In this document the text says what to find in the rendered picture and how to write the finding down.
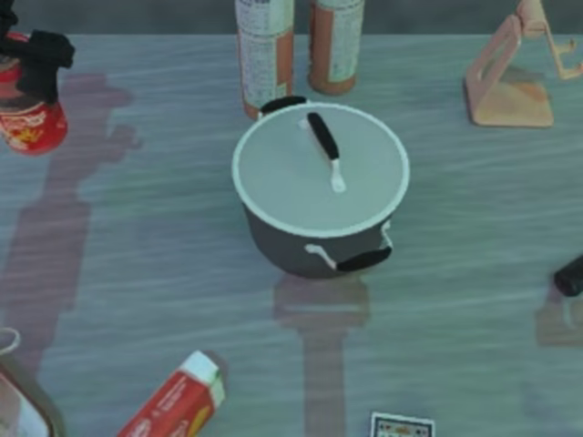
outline pot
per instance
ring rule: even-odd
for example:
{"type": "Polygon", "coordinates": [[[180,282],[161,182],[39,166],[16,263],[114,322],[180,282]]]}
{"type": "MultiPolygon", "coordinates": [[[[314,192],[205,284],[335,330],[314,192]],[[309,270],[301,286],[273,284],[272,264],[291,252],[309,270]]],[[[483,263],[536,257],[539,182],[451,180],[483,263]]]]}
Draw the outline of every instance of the pot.
{"type": "Polygon", "coordinates": [[[258,250],[287,273],[328,279],[391,256],[409,159],[369,114],[284,97],[240,139],[232,178],[258,250]]]}

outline stand base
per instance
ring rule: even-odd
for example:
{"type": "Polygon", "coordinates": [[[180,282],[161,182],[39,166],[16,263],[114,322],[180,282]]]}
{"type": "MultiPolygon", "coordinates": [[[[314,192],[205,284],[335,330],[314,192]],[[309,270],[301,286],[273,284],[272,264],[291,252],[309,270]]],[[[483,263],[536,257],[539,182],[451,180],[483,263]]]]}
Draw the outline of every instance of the stand base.
{"type": "Polygon", "coordinates": [[[489,127],[552,127],[555,123],[546,89],[536,82],[498,82],[472,110],[464,81],[470,119],[489,127]]]}

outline table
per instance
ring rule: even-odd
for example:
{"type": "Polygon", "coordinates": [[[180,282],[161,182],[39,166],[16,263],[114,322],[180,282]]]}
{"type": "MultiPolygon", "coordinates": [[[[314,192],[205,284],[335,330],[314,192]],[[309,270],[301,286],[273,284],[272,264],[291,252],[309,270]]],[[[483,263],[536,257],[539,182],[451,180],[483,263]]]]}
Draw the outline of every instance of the table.
{"type": "Polygon", "coordinates": [[[467,121],[462,77],[485,36],[366,36],[344,97],[310,91],[298,37],[297,94],[374,114],[412,162],[394,257],[338,285],[360,290],[368,319],[304,353],[273,318],[283,275],[230,181],[251,124],[234,36],[72,39],[66,143],[0,158],[0,317],[68,435],[114,435],[198,349],[229,365],[201,437],[363,436],[372,410],[431,417],[449,437],[583,432],[583,350],[536,338],[549,273],[583,247],[583,81],[560,83],[542,43],[518,62],[546,75],[556,125],[528,130],[467,121]]]}

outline pot lid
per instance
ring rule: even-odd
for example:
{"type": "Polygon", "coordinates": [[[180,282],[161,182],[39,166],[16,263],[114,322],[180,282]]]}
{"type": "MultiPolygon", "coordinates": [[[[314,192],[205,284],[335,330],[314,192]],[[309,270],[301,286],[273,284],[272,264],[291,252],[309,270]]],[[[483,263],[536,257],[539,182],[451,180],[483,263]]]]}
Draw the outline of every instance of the pot lid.
{"type": "Polygon", "coordinates": [[[317,238],[357,233],[387,219],[409,183],[409,161],[391,129],[362,111],[326,103],[260,119],[240,140],[232,172],[253,214],[277,229],[317,238]],[[337,157],[325,153],[311,117],[327,127],[337,157]],[[344,192],[333,188],[334,158],[344,192]]]}

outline phone stand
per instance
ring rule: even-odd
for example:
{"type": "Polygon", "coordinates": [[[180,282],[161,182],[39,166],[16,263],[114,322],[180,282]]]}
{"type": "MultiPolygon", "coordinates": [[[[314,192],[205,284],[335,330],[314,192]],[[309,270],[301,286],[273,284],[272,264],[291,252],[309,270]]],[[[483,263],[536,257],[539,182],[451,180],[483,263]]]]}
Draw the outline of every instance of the phone stand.
{"type": "Polygon", "coordinates": [[[510,78],[508,67],[522,38],[547,38],[558,76],[583,75],[583,63],[564,68],[561,55],[577,47],[574,40],[555,45],[541,0],[522,0],[514,14],[491,37],[465,74],[465,97],[470,118],[480,126],[551,127],[554,123],[546,89],[534,78],[510,78]]]}

